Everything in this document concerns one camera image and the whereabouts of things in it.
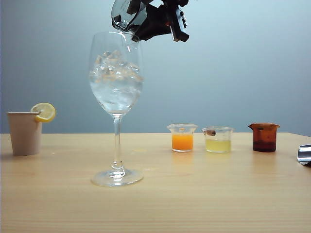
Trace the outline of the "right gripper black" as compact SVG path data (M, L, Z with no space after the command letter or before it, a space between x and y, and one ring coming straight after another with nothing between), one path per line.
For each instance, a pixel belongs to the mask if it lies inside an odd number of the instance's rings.
M146 3L143 0L128 0L126 13L133 15L142 11ZM149 40L155 36L171 34L173 41L186 42L189 35L186 33L187 22L182 7L188 4L187 0L164 0L155 7L146 6L147 24L132 25L133 41Z

